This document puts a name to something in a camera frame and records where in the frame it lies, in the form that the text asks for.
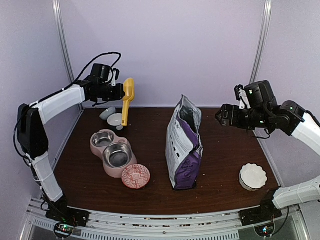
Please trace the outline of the yellow plastic food scoop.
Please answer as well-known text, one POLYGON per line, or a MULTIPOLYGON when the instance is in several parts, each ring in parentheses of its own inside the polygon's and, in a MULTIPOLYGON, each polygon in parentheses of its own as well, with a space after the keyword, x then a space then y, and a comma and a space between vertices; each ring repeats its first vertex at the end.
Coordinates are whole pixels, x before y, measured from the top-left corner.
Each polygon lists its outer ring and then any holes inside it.
POLYGON ((123 90, 125 96, 123 97, 123 106, 122 106, 122 121, 121 125, 126 127, 128 125, 128 115, 130 103, 135 98, 135 82, 133 78, 128 78, 123 84, 123 90))

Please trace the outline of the purple puppy food bag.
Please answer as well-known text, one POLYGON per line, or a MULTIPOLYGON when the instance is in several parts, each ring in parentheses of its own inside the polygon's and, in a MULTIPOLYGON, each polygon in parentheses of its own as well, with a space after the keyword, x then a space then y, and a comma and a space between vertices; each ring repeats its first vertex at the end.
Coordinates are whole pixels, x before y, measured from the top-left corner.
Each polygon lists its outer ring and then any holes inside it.
POLYGON ((202 111, 185 95, 176 105, 166 131, 165 157, 175 191, 193 189, 203 156, 202 111))

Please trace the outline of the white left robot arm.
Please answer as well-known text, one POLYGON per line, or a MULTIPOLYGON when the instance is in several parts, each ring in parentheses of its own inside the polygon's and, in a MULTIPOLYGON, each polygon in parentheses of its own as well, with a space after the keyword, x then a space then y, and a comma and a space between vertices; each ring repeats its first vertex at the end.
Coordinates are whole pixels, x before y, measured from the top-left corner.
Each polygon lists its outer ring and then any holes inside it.
POLYGON ((23 151, 22 158, 32 169, 35 181, 53 203, 64 197, 49 160, 49 139, 45 125, 64 111, 83 102, 113 102, 125 96, 124 85, 118 83, 120 71, 95 63, 84 80, 76 80, 65 88, 32 104, 18 108, 15 134, 23 151))

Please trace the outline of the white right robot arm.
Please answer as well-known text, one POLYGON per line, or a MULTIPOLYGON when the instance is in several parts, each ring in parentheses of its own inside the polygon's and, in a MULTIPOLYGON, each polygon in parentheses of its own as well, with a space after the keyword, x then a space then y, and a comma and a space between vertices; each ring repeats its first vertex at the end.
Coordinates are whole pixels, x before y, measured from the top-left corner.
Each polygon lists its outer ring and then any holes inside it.
MULTIPOLYGON (((320 123, 309 111, 292 100, 279 105, 268 80, 257 81, 249 85, 237 85, 234 88, 239 105, 223 104, 215 115, 222 126, 239 129, 265 129, 270 135, 281 130, 293 137, 316 154, 320 153, 320 123)), ((320 178, 280 187, 273 190, 267 202, 259 206, 256 216, 259 220, 268 220, 276 209, 283 209, 296 204, 317 201, 320 198, 320 178)))

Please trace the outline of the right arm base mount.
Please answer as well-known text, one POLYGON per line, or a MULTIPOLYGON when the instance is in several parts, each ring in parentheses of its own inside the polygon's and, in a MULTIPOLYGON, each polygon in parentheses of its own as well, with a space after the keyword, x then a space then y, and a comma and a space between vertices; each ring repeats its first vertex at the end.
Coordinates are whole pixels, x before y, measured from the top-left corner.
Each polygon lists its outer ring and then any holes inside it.
POLYGON ((272 202, 277 189, 269 190, 257 207, 241 210, 239 217, 242 226, 255 225, 262 222, 272 221, 282 216, 282 211, 275 207, 272 202))

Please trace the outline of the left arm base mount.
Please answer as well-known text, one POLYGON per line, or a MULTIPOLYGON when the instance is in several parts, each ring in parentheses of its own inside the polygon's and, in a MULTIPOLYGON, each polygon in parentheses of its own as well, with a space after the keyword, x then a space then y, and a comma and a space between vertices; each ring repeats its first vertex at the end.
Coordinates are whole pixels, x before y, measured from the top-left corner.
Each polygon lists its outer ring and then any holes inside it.
POLYGON ((44 200, 48 204, 48 210, 45 217, 57 222, 66 223, 74 227, 86 227, 90 213, 86 210, 71 208, 68 206, 67 197, 65 194, 53 202, 48 196, 44 195, 44 200))

